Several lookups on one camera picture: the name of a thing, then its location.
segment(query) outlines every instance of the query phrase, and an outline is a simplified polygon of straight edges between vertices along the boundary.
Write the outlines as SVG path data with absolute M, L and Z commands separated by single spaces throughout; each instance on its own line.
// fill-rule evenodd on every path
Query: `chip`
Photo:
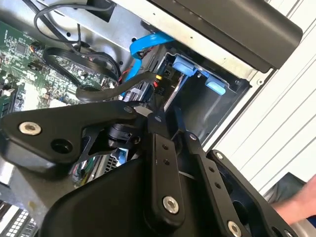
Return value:
M 16 46 L 16 51 L 22 53 L 22 54 L 25 54 L 25 50 L 26 50 L 26 46 L 18 43 L 17 46 Z

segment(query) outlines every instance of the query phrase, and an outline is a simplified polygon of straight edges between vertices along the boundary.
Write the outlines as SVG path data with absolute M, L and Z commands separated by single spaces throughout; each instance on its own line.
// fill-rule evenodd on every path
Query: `bolt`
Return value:
M 293 237 L 293 235 L 290 233 L 290 231 L 285 230 L 285 233 L 286 233 L 286 236 L 288 236 L 288 237 Z
M 155 119 L 158 121 L 158 122 L 161 122 L 161 118 L 159 116 L 155 116 Z
M 19 130 L 23 134 L 35 136 L 40 134 L 41 127 L 34 122 L 23 122 L 19 125 Z
M 132 109 L 130 107 L 124 107 L 124 110 L 128 113 L 132 113 Z
M 235 222 L 229 221 L 227 226 L 235 237 L 241 237 L 241 230 Z
M 219 152 L 215 153 L 215 155 L 217 156 L 218 159 L 223 159 L 224 157 L 222 156 L 222 154 L 220 154 Z
M 192 140 L 194 140 L 194 141 L 197 140 L 197 137 L 195 137 L 193 134 L 190 134 L 190 138 L 191 138 Z
M 140 137 L 135 137 L 134 138 L 134 144 L 140 143 Z
M 163 207 L 171 214 L 177 214 L 179 212 L 179 204 L 171 196 L 164 197 L 162 200 L 162 204 Z

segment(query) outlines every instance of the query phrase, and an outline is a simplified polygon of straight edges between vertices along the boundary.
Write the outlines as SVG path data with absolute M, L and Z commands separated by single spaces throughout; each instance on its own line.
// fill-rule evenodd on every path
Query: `white wall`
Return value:
M 316 173 L 316 1 L 270 4 L 303 29 L 302 42 L 215 147 L 262 194 L 287 172 Z

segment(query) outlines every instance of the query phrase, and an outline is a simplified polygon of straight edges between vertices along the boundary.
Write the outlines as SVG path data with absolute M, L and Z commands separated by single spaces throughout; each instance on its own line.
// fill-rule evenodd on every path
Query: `red wire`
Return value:
M 126 71 L 124 71 L 124 72 L 122 73 L 122 75 L 121 75 L 121 76 L 119 77 L 119 79 L 118 79 L 119 82 L 122 80 L 124 74 L 126 74 L 127 72 L 129 72 L 129 70 L 130 70 L 130 68 L 127 69 Z

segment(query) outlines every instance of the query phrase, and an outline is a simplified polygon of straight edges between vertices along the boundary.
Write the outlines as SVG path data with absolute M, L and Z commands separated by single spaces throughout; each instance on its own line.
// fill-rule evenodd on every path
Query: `cable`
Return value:
M 71 8 L 76 8 L 76 9 L 85 9 L 85 10 L 92 10 L 92 11 L 107 11 L 107 10 L 110 10 L 112 9 L 112 7 L 114 7 L 113 4 L 111 4 L 111 6 L 109 7 L 106 7 L 106 8 L 100 8 L 100 7 L 95 7 L 95 6 L 88 6 L 88 5 L 84 5 L 84 4 L 77 4 L 77 3 L 63 3 L 63 4 L 55 4 L 55 5 L 51 5 L 51 6 L 48 6 L 46 8 L 44 8 L 43 10 L 39 11 L 35 17 L 34 17 L 34 26 L 35 28 L 39 31 L 39 33 L 50 39 L 50 40 L 54 40 L 54 41 L 57 41 L 57 42 L 61 42 L 61 43 L 78 43 L 79 42 L 79 39 L 77 41 L 71 41 L 71 40 L 64 40 L 64 39 L 55 39 L 55 38 L 52 38 L 52 37 L 49 37 L 48 35 L 44 34 L 40 29 L 39 29 L 39 26 L 38 26 L 38 19 L 42 16 L 44 16 L 45 14 L 51 12 L 51 11 L 54 11 L 58 8 L 63 8 L 63 7 L 71 7 Z
M 52 67 L 53 69 L 57 70 L 58 73 L 60 73 L 61 75 L 65 76 L 66 78 L 70 79 L 73 82 L 73 78 L 75 78 L 74 76 L 72 76 L 66 69 L 64 69 L 62 66 L 60 66 L 57 62 L 55 62 L 55 59 L 52 58 L 52 56 L 58 56 L 61 58 L 65 58 L 68 59 L 76 64 L 79 64 L 82 67 L 87 68 L 88 70 L 92 70 L 94 72 L 100 73 L 104 76 L 107 76 L 109 78 L 113 78 L 116 81 L 119 79 L 118 76 L 112 72 L 111 70 L 102 67 L 94 62 L 91 62 L 85 58 L 82 58 L 78 55 L 75 55 L 72 52 L 66 51 L 64 49 L 60 49 L 60 48 L 55 48 L 55 47 L 51 47 L 51 48 L 47 48 L 46 50 L 44 50 L 43 52 L 43 59 L 45 61 L 45 63 Z
M 156 74 L 151 72 L 145 72 L 138 74 L 123 84 L 103 91 L 97 91 L 92 86 L 80 86 L 76 90 L 76 97 L 83 102 L 101 102 L 118 96 L 142 81 L 153 83 L 156 78 Z
M 31 1 L 31 0 L 22 0 L 36 15 L 38 13 L 40 13 L 41 11 L 37 8 L 37 6 Z M 92 53 L 81 53 L 80 50 L 80 46 L 81 46 L 81 31 L 80 31 L 80 25 L 77 24 L 77 28 L 78 28 L 78 40 L 80 40 L 80 42 L 76 41 L 75 43 L 78 43 L 79 46 L 79 50 L 77 50 L 71 43 L 69 40 L 67 40 L 66 37 L 63 36 L 63 34 L 61 34 L 56 27 L 44 16 L 39 16 L 40 20 L 49 28 L 49 30 L 60 40 L 64 40 L 65 44 L 72 50 L 74 51 L 75 54 L 80 55 L 80 56 L 90 56 L 90 57 L 95 57 L 95 58 L 99 58 L 99 59 L 105 59 L 107 63 L 109 63 L 112 68 L 115 71 L 115 74 L 117 74 L 118 78 L 121 76 L 121 72 L 119 69 L 119 65 L 118 63 L 107 53 L 103 53 L 103 52 L 92 52 Z

